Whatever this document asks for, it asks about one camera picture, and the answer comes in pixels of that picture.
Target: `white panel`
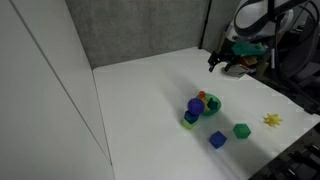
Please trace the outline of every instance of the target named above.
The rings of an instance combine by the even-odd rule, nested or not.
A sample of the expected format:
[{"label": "white panel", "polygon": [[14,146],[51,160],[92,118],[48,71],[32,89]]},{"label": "white panel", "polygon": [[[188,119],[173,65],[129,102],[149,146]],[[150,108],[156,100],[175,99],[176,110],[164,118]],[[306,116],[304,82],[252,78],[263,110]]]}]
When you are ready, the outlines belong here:
[{"label": "white panel", "polygon": [[54,70],[109,156],[92,70],[64,0],[13,0]]},{"label": "white panel", "polygon": [[0,1],[0,179],[113,180],[110,163],[7,0]]}]

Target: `white table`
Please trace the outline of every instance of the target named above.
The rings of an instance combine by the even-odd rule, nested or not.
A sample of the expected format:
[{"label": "white table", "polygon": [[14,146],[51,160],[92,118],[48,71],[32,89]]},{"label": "white table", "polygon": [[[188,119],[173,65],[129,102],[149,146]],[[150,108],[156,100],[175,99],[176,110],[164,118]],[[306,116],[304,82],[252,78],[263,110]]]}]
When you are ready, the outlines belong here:
[{"label": "white table", "polygon": [[[222,64],[209,73],[209,55],[190,48],[94,70],[116,180],[247,179],[320,122],[249,76],[224,77]],[[200,90],[222,108],[189,131],[181,120]],[[267,113],[282,124],[263,123]],[[248,139],[235,137],[237,123]],[[217,130],[228,140],[216,150],[208,138]]]}]

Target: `black cable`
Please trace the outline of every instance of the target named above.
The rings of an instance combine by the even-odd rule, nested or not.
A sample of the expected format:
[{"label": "black cable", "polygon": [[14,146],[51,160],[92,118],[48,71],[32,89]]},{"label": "black cable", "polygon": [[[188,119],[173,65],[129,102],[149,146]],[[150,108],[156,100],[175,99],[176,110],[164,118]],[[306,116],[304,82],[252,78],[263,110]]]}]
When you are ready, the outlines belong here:
[{"label": "black cable", "polygon": [[209,0],[207,15],[206,15],[206,19],[204,20],[204,26],[203,26],[202,35],[201,35],[201,39],[200,39],[200,43],[199,43],[198,49],[202,49],[202,44],[203,44],[204,35],[206,33],[206,29],[207,29],[207,24],[208,24],[211,4],[212,4],[212,0]]},{"label": "black cable", "polygon": [[[317,6],[315,5],[314,2],[309,1],[309,3],[314,7],[314,9],[315,9],[315,11],[316,11],[317,20],[315,20],[314,16],[312,15],[312,13],[311,13],[309,10],[307,10],[306,8],[305,8],[304,10],[307,10],[307,12],[310,13],[310,15],[312,15],[313,19],[315,20],[316,26],[319,26],[319,9],[317,8]],[[286,73],[283,73],[283,78],[285,78],[285,80],[287,81],[287,83],[288,83],[291,87],[293,87],[296,91],[298,91],[300,94],[302,94],[307,100],[309,100],[311,103],[315,104],[316,106],[320,106],[320,102],[319,102],[319,101],[313,99],[313,98],[312,98],[311,96],[309,96],[306,92],[304,92],[299,85],[297,85],[294,81],[292,81],[292,80],[290,79],[290,77],[287,76]]]},{"label": "black cable", "polygon": [[[316,11],[317,18],[314,17],[313,13],[312,13],[309,9],[304,8],[303,6],[299,6],[299,8],[302,8],[304,11],[306,11],[306,12],[309,14],[309,16],[312,18],[312,20],[313,20],[313,22],[314,22],[315,27],[316,27],[316,26],[319,26],[319,9],[317,8],[317,5],[316,5],[314,2],[309,1],[308,3],[310,3],[310,4],[313,6],[314,10]],[[296,47],[296,46],[299,46],[300,44],[302,44],[303,42],[305,42],[306,40],[308,40],[308,39],[313,35],[313,33],[315,32],[315,29],[316,29],[316,28],[314,28],[314,29],[308,34],[308,36],[306,36],[303,40],[300,40],[300,41],[298,41],[297,43],[294,43],[293,45],[291,45],[291,46],[289,46],[289,47],[281,48],[281,49],[279,49],[279,52],[288,51],[288,50],[290,50],[291,48],[294,48],[294,47]]]},{"label": "black cable", "polygon": [[302,15],[302,13],[303,13],[303,9],[301,9],[300,14],[298,15],[298,17],[296,18],[296,20],[295,20],[294,23],[292,24],[290,30],[292,30],[293,26],[297,23],[298,19],[299,19],[300,16]]}]

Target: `blue block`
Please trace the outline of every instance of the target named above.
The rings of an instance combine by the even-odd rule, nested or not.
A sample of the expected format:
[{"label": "blue block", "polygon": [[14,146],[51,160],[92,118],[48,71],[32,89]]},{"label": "blue block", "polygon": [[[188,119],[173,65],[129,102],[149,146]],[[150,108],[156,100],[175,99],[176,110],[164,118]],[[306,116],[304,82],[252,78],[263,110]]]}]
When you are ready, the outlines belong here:
[{"label": "blue block", "polygon": [[193,124],[199,119],[199,116],[191,114],[190,111],[186,111],[184,113],[184,119],[188,121],[189,124]]},{"label": "blue block", "polygon": [[220,131],[217,131],[211,135],[209,141],[214,148],[218,149],[227,141],[227,138]]}]

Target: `green toy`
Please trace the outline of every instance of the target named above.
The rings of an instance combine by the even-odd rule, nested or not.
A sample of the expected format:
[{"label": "green toy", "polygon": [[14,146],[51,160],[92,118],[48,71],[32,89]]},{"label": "green toy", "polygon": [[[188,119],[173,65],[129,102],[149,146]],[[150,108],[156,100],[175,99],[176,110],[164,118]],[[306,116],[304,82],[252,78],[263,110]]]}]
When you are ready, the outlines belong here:
[{"label": "green toy", "polygon": [[186,128],[191,130],[195,125],[197,124],[197,122],[194,122],[193,124],[190,124],[187,120],[183,119],[182,121],[182,125]]},{"label": "green toy", "polygon": [[232,50],[237,56],[261,56],[266,53],[266,48],[261,44],[252,44],[249,42],[238,42],[233,45]]},{"label": "green toy", "polygon": [[206,99],[209,99],[209,101],[211,100],[213,102],[213,104],[217,103],[216,108],[213,108],[213,106],[211,108],[209,107],[209,102],[208,102],[208,107],[210,109],[210,111],[204,111],[201,115],[203,116],[212,116],[214,115],[216,112],[219,111],[219,109],[221,108],[221,101],[214,95],[206,93]]},{"label": "green toy", "polygon": [[246,139],[251,134],[247,124],[236,124],[233,128],[233,132],[238,139]]},{"label": "green toy", "polygon": [[216,110],[218,109],[218,102],[214,101],[212,98],[210,98],[209,102],[208,102],[208,107],[210,108],[210,110]]}]

